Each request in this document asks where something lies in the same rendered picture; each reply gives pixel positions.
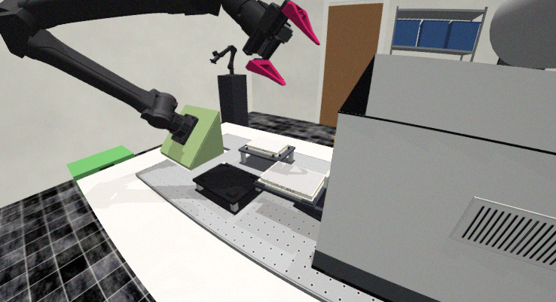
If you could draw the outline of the white rectangular sheet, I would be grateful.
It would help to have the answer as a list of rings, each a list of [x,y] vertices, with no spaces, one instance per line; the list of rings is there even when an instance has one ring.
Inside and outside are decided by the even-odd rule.
[[[312,195],[324,175],[278,162],[261,177]]]

